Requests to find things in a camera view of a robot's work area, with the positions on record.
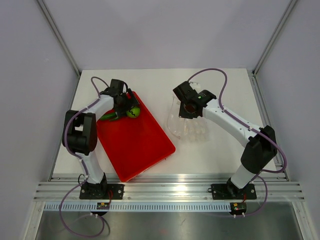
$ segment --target metal frame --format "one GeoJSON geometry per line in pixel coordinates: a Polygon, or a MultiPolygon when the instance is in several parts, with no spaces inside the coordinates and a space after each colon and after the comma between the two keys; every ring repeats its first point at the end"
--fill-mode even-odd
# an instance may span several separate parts
{"type": "Polygon", "coordinates": [[[265,60],[267,59],[270,52],[272,51],[275,42],[279,38],[281,32],[284,29],[286,22],[288,21],[289,17],[293,13],[293,10],[295,9],[298,2],[299,2],[299,0],[290,0],[288,6],[286,7],[286,9],[285,9],[280,21],[279,21],[279,23],[275,27],[275,29],[271,35],[271,38],[269,39],[268,43],[266,44],[266,46],[262,52],[261,57],[259,58],[256,66],[254,67],[254,69],[252,71],[254,76],[256,76],[258,74],[259,70],[261,69],[261,66],[264,64],[265,60]]]}
{"type": "Polygon", "coordinates": [[[66,58],[69,60],[75,74],[77,75],[78,78],[81,76],[81,70],[79,69],[74,57],[72,56],[69,48],[67,47],[55,21],[54,18],[52,17],[52,14],[49,11],[49,8],[47,7],[46,3],[44,0],[35,0],[35,2],[38,4],[41,12],[43,13],[46,22],[49,24],[50,29],[52,30],[55,38],[57,39],[58,43],[60,44],[63,52],[65,53],[66,58]]]}
{"type": "MultiPolygon", "coordinates": [[[[257,73],[270,54],[273,45],[279,38],[298,1],[299,0],[290,1],[254,70],[248,71],[248,76],[250,78],[254,96],[258,104],[259,112],[263,124],[265,125],[270,125],[271,123],[268,117],[266,105],[264,103],[265,101],[257,81],[257,73]]],[[[54,36],[57,38],[60,46],[69,59],[75,73],[80,78],[81,71],[78,68],[77,63],[70,53],[67,45],[65,44],[47,5],[45,4],[44,0],[36,0],[36,2],[44,14],[46,21],[54,33],[54,36]]],[[[275,158],[275,165],[277,169],[282,167],[282,161],[279,156],[275,158]]],[[[53,173],[53,169],[49,181],[40,182],[38,185],[37,191],[34,195],[32,215],[30,216],[24,239],[35,239],[44,209],[56,211],[58,203],[57,201],[60,201],[62,197],[72,187],[74,187],[78,181],[77,174],[57,175],[53,173]]],[[[212,206],[213,204],[217,204],[217,206],[220,204],[223,205],[228,201],[214,201],[211,193],[209,193],[207,189],[212,183],[225,183],[230,176],[231,174],[141,174],[131,182],[124,183],[125,187],[123,200],[114,200],[114,204],[117,205],[117,207],[114,207],[114,210],[116,211],[117,208],[119,210],[121,206],[126,206],[126,211],[138,210],[141,212],[143,209],[136,209],[137,206],[144,206],[144,210],[148,211],[150,209],[148,209],[146,206],[160,206],[161,208],[161,206],[164,204],[165,206],[175,206],[173,207],[175,208],[173,210],[180,211],[180,206],[185,206],[186,204],[187,206],[188,204],[191,204],[194,206],[200,206],[202,208],[209,208],[208,206],[212,206]]],[[[292,202],[303,238],[306,240],[317,239],[317,235],[309,218],[309,213],[306,210],[305,198],[300,184],[295,181],[290,181],[287,171],[278,174],[263,173],[261,176],[268,184],[268,201],[292,202]]],[[[120,182],[115,174],[107,174],[107,179],[109,183],[120,182]]],[[[251,200],[250,202],[263,201],[265,196],[263,183],[260,180],[255,180],[254,184],[256,186],[258,198],[257,200],[251,200]]],[[[79,193],[79,189],[73,191],[66,199],[66,204],[69,204],[72,206],[72,208],[82,209],[92,208],[92,206],[99,202],[98,200],[79,200],[79,193]]]]}

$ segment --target clear plastic container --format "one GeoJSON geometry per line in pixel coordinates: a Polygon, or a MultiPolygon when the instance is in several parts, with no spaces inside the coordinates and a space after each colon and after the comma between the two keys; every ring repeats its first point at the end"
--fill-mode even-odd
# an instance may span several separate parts
{"type": "MultiPolygon", "coordinates": [[[[197,82],[191,82],[190,86],[197,92],[201,87],[197,82]]],[[[187,119],[179,117],[180,101],[176,95],[172,96],[172,106],[167,119],[169,131],[178,139],[186,142],[206,142],[209,140],[209,129],[206,119],[203,117],[187,119]]]]}

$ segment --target red tray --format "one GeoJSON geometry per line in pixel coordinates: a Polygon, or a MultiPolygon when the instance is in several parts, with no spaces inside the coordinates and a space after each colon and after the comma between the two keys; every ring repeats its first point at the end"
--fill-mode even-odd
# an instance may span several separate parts
{"type": "Polygon", "coordinates": [[[122,182],[129,181],[176,151],[147,107],[133,93],[140,103],[139,117],[96,123],[99,140],[122,182]]]}

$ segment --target white table surface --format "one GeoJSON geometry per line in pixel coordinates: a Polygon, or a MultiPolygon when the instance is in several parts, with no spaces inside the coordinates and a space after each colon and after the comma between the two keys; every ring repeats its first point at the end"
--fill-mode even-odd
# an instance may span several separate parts
{"type": "MultiPolygon", "coordinates": [[[[107,83],[111,79],[125,81],[129,88],[137,92],[146,107],[175,145],[176,151],[167,159],[147,169],[146,174],[225,174],[234,173],[240,166],[244,148],[229,133],[215,123],[207,120],[210,140],[202,143],[183,142],[174,137],[167,128],[167,118],[173,101],[172,89],[200,69],[117,69],[117,70],[84,70],[82,72],[73,110],[86,107],[97,94],[90,78],[97,76],[107,83]]],[[[223,93],[222,103],[253,124],[263,126],[258,106],[251,87],[247,70],[244,68],[226,68],[228,83],[223,93]]],[[[220,72],[207,71],[196,76],[193,81],[199,82],[201,89],[207,89],[219,95],[224,83],[220,72]]],[[[99,90],[105,85],[95,80],[99,90]]],[[[115,173],[101,143],[98,141],[96,154],[99,164],[105,173],[115,173]]],[[[276,170],[274,161],[265,169],[276,170]]],[[[62,145],[57,156],[54,174],[80,174],[79,161],[70,155],[62,145]]]]}

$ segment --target metal floor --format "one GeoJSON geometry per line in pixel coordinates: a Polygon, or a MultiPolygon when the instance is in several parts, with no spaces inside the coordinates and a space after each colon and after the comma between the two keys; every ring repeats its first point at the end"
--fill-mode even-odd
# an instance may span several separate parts
{"type": "MultiPolygon", "coordinates": [[[[248,212],[257,203],[248,203],[248,212]]],[[[77,233],[93,235],[101,222],[88,212],[63,212],[65,222],[77,233]]],[[[215,212],[108,212],[108,224],[97,240],[302,240],[302,234],[289,202],[267,203],[257,215],[233,219],[215,212]]],[[[74,240],[61,224],[57,211],[44,211],[37,240],[74,240]]]]}

